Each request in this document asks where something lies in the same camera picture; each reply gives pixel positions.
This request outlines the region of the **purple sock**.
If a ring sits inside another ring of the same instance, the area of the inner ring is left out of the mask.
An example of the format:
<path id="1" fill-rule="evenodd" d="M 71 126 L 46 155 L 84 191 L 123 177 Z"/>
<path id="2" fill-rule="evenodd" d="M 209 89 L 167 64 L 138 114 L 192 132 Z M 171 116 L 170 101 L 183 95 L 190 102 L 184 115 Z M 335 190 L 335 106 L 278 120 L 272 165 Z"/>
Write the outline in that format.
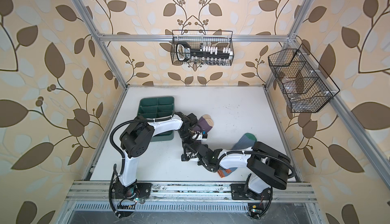
<path id="1" fill-rule="evenodd" d="M 211 116 L 205 114 L 198 119 L 198 122 L 193 128 L 193 130 L 195 132 L 205 131 L 206 133 L 208 133 L 211 131 L 213 126 L 214 126 L 214 121 L 212 120 Z"/>

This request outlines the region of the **green divided tray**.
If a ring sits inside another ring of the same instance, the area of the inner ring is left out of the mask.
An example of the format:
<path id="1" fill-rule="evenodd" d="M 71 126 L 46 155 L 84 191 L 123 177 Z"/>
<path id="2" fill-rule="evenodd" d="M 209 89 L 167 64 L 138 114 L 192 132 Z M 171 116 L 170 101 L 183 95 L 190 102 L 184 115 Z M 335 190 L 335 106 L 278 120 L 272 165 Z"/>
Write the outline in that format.
<path id="1" fill-rule="evenodd" d="M 172 96 L 143 98 L 140 100 L 137 116 L 150 119 L 171 116 L 175 110 L 174 103 Z"/>

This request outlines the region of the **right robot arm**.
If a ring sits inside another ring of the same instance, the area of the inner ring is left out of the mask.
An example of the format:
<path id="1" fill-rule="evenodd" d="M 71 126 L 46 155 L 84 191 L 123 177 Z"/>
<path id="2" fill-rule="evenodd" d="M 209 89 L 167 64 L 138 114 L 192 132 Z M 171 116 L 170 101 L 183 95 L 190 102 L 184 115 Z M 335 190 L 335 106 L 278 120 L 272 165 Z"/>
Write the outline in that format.
<path id="1" fill-rule="evenodd" d="M 191 157 L 212 173 L 222 175 L 233 168 L 247 168 L 251 171 L 240 190 L 232 188 L 232 198 L 270 200 L 276 188 L 285 190 L 289 179 L 296 176 L 291 160 L 276 149 L 256 141 L 252 147 L 240 150 L 211 150 L 207 145 L 195 142 L 183 143 L 182 161 Z"/>

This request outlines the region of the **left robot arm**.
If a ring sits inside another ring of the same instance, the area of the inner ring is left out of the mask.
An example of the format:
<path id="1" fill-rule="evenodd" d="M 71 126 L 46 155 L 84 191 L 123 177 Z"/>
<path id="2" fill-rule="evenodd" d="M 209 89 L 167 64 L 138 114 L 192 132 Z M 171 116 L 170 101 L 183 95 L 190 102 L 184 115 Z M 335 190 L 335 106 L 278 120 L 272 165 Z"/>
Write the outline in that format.
<path id="1" fill-rule="evenodd" d="M 137 116 L 133 120 L 123 122 L 110 133 L 111 145 L 121 155 L 120 170 L 114 166 L 113 172 L 118 183 L 123 187 L 126 195 L 136 187 L 136 172 L 139 157 L 146 152 L 152 137 L 168 131 L 177 131 L 182 140 L 184 159 L 196 155 L 195 143 L 202 131 L 193 131 L 198 126 L 198 119 L 194 114 L 184 115 L 181 112 L 158 118 L 144 118 Z"/>

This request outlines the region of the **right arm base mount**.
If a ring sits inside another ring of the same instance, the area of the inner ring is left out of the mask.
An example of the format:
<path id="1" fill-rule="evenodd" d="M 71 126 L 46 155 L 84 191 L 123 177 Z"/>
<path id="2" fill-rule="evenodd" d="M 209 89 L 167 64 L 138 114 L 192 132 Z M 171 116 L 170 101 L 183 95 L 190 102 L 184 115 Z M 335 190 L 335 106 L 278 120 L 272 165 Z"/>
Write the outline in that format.
<path id="1" fill-rule="evenodd" d="M 231 187 L 231 196 L 233 200 L 270 200 L 272 188 L 268 187 L 259 194 L 250 190 L 247 184 L 233 183 Z"/>

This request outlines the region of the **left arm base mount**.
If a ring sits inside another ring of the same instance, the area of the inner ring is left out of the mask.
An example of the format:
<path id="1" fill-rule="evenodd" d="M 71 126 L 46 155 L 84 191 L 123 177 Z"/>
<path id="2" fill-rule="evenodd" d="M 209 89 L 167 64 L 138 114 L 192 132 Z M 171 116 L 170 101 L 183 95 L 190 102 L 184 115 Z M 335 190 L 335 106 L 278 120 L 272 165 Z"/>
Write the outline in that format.
<path id="1" fill-rule="evenodd" d="M 128 187 L 124 187 L 120 182 L 114 182 L 110 193 L 114 199 L 136 199 L 148 198 L 151 194 L 152 183 L 133 183 Z"/>

